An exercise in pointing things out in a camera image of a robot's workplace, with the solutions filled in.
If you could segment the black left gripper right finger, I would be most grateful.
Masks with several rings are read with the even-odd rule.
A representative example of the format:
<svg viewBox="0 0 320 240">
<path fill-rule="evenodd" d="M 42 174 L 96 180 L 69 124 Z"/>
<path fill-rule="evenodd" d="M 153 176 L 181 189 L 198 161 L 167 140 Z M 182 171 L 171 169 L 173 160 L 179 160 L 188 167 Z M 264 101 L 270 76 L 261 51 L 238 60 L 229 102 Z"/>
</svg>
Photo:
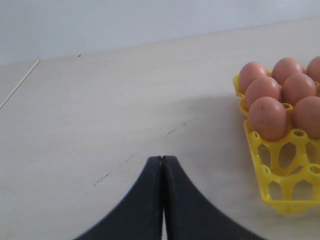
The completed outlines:
<svg viewBox="0 0 320 240">
<path fill-rule="evenodd" d="M 261 240 L 213 206 L 175 156 L 162 157 L 168 240 Z"/>
</svg>

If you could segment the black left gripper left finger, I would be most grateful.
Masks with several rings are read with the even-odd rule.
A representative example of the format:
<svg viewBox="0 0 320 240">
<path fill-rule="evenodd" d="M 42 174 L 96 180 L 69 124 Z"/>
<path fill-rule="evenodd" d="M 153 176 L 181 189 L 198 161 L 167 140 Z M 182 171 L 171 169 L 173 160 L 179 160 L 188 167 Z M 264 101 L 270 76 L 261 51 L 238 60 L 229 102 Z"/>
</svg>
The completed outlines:
<svg viewBox="0 0 320 240">
<path fill-rule="evenodd" d="M 147 159 L 138 179 L 101 221 L 77 237 L 78 240 L 160 240 L 163 204 L 162 157 Z"/>
</svg>

